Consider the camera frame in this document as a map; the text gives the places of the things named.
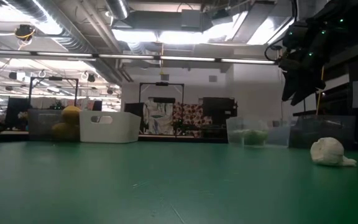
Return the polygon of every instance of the desk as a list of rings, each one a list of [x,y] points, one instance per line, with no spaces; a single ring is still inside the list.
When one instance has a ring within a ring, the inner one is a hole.
[[[0,223],[358,223],[358,167],[281,147],[0,143]]]

